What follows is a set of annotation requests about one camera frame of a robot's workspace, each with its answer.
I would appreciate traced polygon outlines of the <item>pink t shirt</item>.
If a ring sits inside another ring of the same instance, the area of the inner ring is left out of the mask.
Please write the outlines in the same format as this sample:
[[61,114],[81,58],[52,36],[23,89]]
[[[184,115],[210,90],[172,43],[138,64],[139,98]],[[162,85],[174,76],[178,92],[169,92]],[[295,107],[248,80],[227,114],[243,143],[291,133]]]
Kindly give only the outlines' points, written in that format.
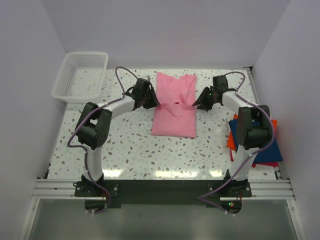
[[195,138],[196,133],[195,75],[178,78],[158,72],[156,97],[159,106],[154,110],[151,134],[153,136]]

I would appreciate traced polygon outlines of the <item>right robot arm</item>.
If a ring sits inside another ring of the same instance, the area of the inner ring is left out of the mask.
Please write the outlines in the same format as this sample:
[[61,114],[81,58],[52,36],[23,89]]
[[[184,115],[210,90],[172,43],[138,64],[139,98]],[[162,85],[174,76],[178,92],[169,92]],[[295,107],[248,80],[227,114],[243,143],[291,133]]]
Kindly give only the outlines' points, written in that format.
[[197,77],[186,74],[179,78],[157,73],[154,98],[153,136],[195,138],[197,136],[197,110],[208,112],[220,104],[237,114],[234,138],[238,141],[235,161],[226,172],[228,181],[223,192],[230,197],[240,190],[239,181],[249,176],[256,155],[268,149],[275,138],[275,130],[266,105],[256,105],[239,95],[239,88],[231,88],[226,75],[212,78],[196,97]]

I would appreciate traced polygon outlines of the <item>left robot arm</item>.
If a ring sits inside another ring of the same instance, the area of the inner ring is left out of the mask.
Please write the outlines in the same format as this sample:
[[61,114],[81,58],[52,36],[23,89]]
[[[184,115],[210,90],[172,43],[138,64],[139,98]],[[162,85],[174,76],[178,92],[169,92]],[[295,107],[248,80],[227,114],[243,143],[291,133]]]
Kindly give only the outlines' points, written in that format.
[[104,177],[102,146],[109,136],[111,121],[140,107],[151,109],[159,105],[150,80],[143,78],[138,78],[121,98],[109,103],[88,102],[84,105],[74,135],[85,152],[83,177],[89,180],[85,188],[88,193],[99,196],[104,190],[104,184],[99,181]]

